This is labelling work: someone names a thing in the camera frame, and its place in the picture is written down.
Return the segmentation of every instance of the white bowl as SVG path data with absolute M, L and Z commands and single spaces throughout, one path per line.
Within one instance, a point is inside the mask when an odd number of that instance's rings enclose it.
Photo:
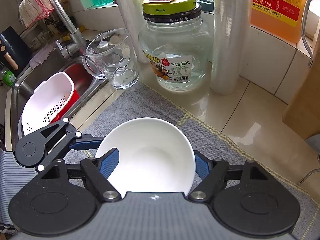
M 148 117 L 127 121 L 105 137 L 96 158 L 113 147 L 119 164 L 108 181 L 122 197 L 127 191 L 189 193 L 195 156 L 187 137 L 171 123 Z

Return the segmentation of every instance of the red label band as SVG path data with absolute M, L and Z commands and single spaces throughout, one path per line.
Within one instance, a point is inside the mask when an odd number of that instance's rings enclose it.
M 292 20 L 298 21 L 300 9 L 283 0 L 252 0 L 278 13 L 281 13 Z

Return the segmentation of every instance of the placemat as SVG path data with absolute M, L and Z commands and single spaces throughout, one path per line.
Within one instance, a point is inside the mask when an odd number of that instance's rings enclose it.
M 234 165 L 243 165 L 245 160 L 254 159 L 229 137 L 141 82 L 137 82 L 133 87 L 127 89 L 108 106 L 84 131 L 84 134 L 92 134 L 95 137 L 105 136 L 123 122 L 140 117 L 160 118 L 174 124 L 187 136 L 193 149 L 200 151 L 209 159 L 220 158 Z M 79 163 L 84 158 L 95 156 L 96 151 L 96 149 L 72 150 L 65 157 L 66 163 Z M 300 203 L 301 214 L 293 235 L 301 240 L 318 239 L 320 237 L 320 205 L 308 192 L 293 182 L 263 164 L 261 166 L 278 179 Z M 201 179 L 196 174 L 193 188 L 200 181 Z

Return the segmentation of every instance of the wooden cutting board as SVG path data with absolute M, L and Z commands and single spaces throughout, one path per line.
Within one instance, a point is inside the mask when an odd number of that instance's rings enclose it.
M 320 133 L 320 35 L 313 55 L 311 69 L 282 117 L 304 140 Z

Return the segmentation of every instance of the plastic wrap roll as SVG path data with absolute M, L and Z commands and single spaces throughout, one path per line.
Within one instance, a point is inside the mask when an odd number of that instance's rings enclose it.
M 139 31 L 146 22 L 142 15 L 142 1 L 143 0 L 116 0 L 124 25 L 130 33 L 138 60 L 141 63 L 148 63 L 149 61 L 143 54 L 138 42 Z
M 241 70 L 252 0 L 214 0 L 214 45 L 210 87 L 231 94 Z

